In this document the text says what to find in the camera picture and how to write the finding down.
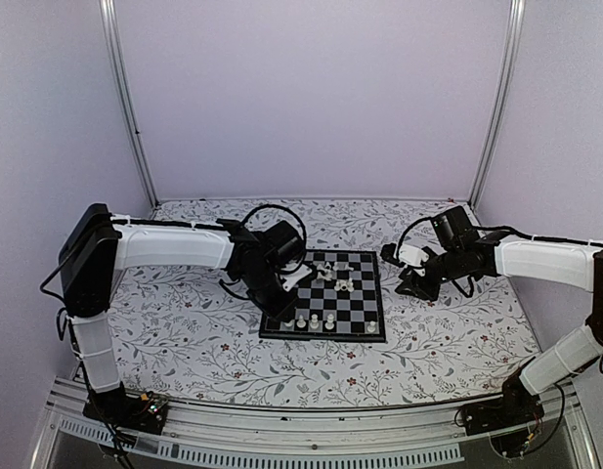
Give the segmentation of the white knight chess piece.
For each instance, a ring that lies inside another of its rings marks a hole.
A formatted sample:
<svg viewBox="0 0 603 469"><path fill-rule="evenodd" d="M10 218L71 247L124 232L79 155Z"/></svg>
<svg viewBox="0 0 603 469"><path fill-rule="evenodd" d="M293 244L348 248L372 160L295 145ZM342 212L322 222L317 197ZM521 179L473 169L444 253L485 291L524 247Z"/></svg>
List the white knight chess piece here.
<svg viewBox="0 0 603 469"><path fill-rule="evenodd" d="M317 264L317 280L333 281L334 272L330 265Z"/></svg>

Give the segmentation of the white bishop chess piece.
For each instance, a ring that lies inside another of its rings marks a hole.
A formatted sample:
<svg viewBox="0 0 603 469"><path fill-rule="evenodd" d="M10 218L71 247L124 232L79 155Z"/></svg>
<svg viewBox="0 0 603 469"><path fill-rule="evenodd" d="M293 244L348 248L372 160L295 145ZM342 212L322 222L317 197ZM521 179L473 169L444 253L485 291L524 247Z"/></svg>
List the white bishop chess piece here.
<svg viewBox="0 0 603 469"><path fill-rule="evenodd" d="M319 317L317 315L311 315L309 327L312 330L317 330L319 328L319 326L320 326Z"/></svg>
<svg viewBox="0 0 603 469"><path fill-rule="evenodd" d="M334 314L328 314L324 323L324 328L326 330L332 330L335 325L335 316Z"/></svg>

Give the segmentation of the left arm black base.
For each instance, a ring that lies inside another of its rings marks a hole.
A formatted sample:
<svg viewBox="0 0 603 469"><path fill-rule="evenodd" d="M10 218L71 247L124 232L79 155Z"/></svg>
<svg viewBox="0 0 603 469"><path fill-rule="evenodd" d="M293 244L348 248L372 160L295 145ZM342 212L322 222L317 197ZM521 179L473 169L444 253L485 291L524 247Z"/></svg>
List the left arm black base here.
<svg viewBox="0 0 603 469"><path fill-rule="evenodd" d="M168 413L167 397L153 391L138 396L126 393L122 383L111 391L97 392L88 376L84 376L88 391L83 415L112 427L161 435Z"/></svg>

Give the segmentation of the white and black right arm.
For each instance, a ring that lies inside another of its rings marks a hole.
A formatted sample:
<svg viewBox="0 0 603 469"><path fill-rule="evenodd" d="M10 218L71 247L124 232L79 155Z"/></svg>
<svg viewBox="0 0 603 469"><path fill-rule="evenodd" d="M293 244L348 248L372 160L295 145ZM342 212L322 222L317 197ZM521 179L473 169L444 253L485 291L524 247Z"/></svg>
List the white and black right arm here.
<svg viewBox="0 0 603 469"><path fill-rule="evenodd" d="M515 289L543 347L502 384L494 418L513 426L531 397L578 376L603 357L603 240L526 234L507 225L479 226L457 205L411 222L381 249L400 268L402 295L435 301L442 285L504 278Z"/></svg>

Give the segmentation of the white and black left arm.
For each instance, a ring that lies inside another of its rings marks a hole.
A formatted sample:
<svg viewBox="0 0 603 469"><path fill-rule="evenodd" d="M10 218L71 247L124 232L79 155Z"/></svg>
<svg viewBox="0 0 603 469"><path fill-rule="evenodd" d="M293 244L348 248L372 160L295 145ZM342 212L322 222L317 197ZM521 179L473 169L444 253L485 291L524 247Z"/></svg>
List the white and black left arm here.
<svg viewBox="0 0 603 469"><path fill-rule="evenodd" d="M133 416L120 391L108 309L124 274L133 269L184 267L220 270L219 284L231 297L252 303L263 315L290 321L297 284L312 274L305 263L307 230L301 218L266 230L247 225L261 212L213 224L160 221L115 215L103 203L90 205L67 238L57 267L40 283L42 294L59 300L87 375L97 410L113 424Z"/></svg>

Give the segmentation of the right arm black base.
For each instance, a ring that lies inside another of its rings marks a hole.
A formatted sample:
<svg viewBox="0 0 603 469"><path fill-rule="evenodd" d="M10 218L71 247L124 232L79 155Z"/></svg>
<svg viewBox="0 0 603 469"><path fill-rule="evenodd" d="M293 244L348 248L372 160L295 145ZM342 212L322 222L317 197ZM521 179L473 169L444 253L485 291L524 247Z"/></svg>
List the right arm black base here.
<svg viewBox="0 0 603 469"><path fill-rule="evenodd" d="M531 395L514 373L501 387L501 395L489 402L463 405L455 423L468 436L520 426L522 429L492 438L495 452L506 458L525 455L540 429L544 410L538 395Z"/></svg>

